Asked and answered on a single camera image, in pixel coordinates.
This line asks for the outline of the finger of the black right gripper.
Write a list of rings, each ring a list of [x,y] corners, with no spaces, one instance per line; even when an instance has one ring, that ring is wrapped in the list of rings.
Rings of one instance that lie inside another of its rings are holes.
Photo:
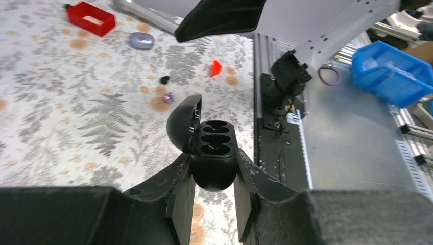
[[[180,43],[202,37],[248,33],[259,23],[265,0],[201,0],[184,17],[174,36]]]

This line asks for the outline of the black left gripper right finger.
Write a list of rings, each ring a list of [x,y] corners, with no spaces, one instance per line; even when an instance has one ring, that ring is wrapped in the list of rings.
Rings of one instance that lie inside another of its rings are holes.
[[[432,244],[432,201],[398,191],[296,192],[238,152],[234,181],[243,244]]]

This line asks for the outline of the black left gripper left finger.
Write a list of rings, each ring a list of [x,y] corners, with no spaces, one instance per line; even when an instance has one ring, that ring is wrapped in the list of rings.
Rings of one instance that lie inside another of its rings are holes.
[[[113,187],[1,189],[1,244],[189,244],[189,155],[120,192]]]

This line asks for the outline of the black earbud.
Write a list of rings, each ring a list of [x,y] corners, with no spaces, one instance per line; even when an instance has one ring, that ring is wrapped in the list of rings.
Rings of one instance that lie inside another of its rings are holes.
[[[169,80],[170,80],[170,76],[163,76],[160,78],[159,81],[161,84],[166,85],[169,82]]]

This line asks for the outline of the black earbud charging case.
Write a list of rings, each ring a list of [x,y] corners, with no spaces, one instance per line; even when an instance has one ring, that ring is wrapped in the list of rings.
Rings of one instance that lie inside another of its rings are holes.
[[[202,189],[227,189],[238,169],[234,126],[221,120],[201,121],[202,96],[185,98],[169,115],[166,131],[171,143],[190,155],[191,173]]]

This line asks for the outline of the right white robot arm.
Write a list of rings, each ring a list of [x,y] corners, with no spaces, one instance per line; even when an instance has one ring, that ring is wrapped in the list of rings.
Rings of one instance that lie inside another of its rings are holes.
[[[276,28],[301,36],[293,51],[272,66],[274,84],[264,96],[269,107],[285,105],[333,54],[358,34],[406,7],[405,1],[200,1],[175,30],[179,42]]]

